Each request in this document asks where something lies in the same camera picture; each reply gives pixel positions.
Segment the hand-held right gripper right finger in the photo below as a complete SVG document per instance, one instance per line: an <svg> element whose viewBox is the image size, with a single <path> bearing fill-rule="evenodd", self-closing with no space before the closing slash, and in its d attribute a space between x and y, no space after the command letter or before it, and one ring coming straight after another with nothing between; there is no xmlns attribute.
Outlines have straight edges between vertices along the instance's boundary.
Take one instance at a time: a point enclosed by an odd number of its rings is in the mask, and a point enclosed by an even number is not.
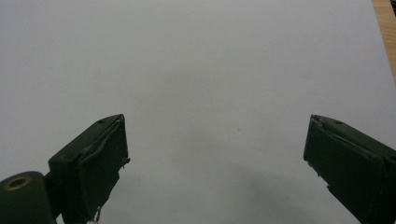
<svg viewBox="0 0 396 224"><path fill-rule="evenodd" d="M361 224L396 223L396 150L340 120L313 115L304 160Z"/></svg>

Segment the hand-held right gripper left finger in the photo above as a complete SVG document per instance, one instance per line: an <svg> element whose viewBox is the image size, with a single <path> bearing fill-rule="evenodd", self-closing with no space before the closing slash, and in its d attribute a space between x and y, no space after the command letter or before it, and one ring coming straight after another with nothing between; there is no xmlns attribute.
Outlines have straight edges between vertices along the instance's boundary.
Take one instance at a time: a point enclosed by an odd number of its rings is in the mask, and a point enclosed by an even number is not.
<svg viewBox="0 0 396 224"><path fill-rule="evenodd" d="M96 121L49 159L45 181L52 214L65 224L93 220L129 161L125 117Z"/></svg>

